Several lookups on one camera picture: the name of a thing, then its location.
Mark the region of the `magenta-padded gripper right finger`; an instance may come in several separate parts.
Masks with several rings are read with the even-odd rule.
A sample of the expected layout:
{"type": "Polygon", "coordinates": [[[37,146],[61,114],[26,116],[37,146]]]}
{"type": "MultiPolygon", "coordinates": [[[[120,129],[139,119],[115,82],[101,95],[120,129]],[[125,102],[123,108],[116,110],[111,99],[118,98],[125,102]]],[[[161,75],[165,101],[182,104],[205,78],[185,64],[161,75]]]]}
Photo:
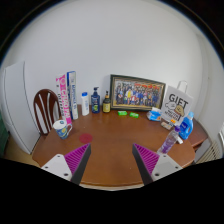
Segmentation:
{"type": "Polygon", "coordinates": [[[159,155],[136,143],[132,146],[132,154],[136,160],[144,185],[182,169],[169,155],[159,155]]]}

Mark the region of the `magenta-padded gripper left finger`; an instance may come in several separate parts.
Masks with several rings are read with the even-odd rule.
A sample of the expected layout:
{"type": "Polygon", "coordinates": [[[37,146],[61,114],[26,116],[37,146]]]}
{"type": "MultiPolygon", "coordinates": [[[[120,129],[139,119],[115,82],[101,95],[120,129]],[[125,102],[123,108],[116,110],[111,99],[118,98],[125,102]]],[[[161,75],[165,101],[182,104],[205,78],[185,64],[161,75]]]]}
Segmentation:
{"type": "Polygon", "coordinates": [[[91,155],[91,144],[85,144],[66,155],[56,154],[42,169],[79,185],[91,155]]]}

